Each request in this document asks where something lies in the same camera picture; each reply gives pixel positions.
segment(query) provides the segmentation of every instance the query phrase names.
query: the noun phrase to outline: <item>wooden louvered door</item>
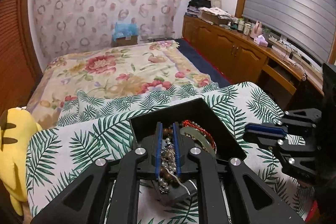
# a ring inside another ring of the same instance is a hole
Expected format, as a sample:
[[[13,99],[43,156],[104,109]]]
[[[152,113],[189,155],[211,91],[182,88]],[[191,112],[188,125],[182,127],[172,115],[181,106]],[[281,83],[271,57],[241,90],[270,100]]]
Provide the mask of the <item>wooden louvered door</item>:
[[[26,105],[41,75],[30,35],[27,0],[0,0],[0,114]]]

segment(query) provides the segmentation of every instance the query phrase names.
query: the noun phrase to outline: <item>cabinet handle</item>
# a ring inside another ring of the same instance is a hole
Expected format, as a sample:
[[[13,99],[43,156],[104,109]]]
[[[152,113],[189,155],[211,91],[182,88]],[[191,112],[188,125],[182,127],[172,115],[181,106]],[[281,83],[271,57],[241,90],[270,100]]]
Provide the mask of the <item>cabinet handle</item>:
[[[239,50],[239,47],[237,47],[237,49],[236,49],[236,52],[235,52],[235,57],[236,57],[236,55],[237,55],[237,51]]]

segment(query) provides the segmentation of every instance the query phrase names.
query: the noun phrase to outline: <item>window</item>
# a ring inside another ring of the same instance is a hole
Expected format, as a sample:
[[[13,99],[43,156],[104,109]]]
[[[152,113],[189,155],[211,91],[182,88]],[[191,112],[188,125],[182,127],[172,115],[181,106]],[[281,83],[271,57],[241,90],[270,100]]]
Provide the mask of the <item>window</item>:
[[[336,0],[245,0],[243,16],[287,36],[321,63],[334,41]]]

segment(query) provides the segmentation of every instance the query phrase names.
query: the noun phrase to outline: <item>red object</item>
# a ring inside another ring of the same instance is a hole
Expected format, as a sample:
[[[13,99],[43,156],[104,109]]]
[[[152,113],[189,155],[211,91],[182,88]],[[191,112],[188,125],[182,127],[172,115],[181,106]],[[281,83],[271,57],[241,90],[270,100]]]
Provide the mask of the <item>red object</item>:
[[[190,42],[183,38],[200,56],[202,56],[204,58],[204,60],[206,60],[215,70],[217,70],[231,85],[233,85],[232,81],[229,80],[225,75],[224,73],[222,73],[218,68],[216,68],[199,50],[197,50],[196,48],[194,48]]]
[[[314,203],[313,203],[313,205],[311,206],[311,209],[310,209],[310,211],[309,211],[309,213],[308,213],[308,215],[306,217],[305,222],[309,222],[313,218],[313,216],[315,215],[317,209],[318,209],[317,201],[315,200]]]
[[[182,122],[182,124],[183,124],[184,127],[193,127],[193,128],[196,128],[197,130],[201,131],[203,134],[206,134],[210,139],[210,143],[211,143],[212,148],[215,149],[215,142],[214,142],[212,136],[207,131],[205,131],[205,129],[202,129],[199,126],[194,125],[190,120],[185,120],[185,121]]]

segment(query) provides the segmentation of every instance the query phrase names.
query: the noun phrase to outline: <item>pink kettle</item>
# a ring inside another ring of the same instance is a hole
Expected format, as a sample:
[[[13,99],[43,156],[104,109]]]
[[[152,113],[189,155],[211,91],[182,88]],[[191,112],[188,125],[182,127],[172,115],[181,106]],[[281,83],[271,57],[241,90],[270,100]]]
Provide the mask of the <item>pink kettle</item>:
[[[255,22],[255,25],[254,27],[252,28],[251,30],[251,34],[250,34],[250,37],[252,39],[254,39],[255,37],[258,37],[259,35],[261,35],[263,33],[263,29],[261,28],[262,27],[262,23],[260,23],[259,21],[256,21]]]

